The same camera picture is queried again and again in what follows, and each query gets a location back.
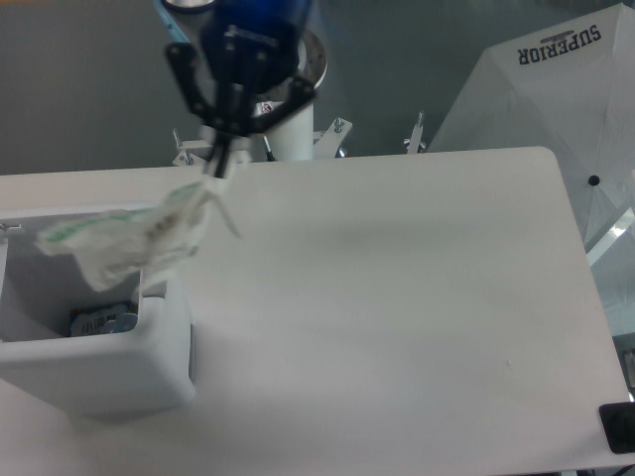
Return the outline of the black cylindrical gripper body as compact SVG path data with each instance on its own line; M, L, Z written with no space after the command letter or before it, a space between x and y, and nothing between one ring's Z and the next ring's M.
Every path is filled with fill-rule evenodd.
M200 33L210 74L217 84L246 85L265 93L298 70L298 46L311 1L214 1Z

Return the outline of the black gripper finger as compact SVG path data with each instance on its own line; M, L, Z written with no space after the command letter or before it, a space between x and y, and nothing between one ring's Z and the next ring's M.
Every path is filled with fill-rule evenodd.
M217 106L219 116L215 118L215 177L223 179L226 176L231 144L234 140L266 134L305 109L316 96L315 85L307 78L296 74L292 78L287 99L272 112L253 116L255 95L249 86L245 86L239 94L239 102L234 109Z
M165 57L189 112L215 131L205 172L208 175L226 175L232 136L227 131L225 105L212 105L203 95L197 80L199 56L192 44L170 43L165 47Z

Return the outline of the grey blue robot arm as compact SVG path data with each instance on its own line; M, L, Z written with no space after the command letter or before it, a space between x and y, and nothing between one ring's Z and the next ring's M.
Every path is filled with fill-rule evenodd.
M298 52L310 1L165 1L185 39L165 57L189 112L214 132L206 172L225 178L232 145L312 103Z

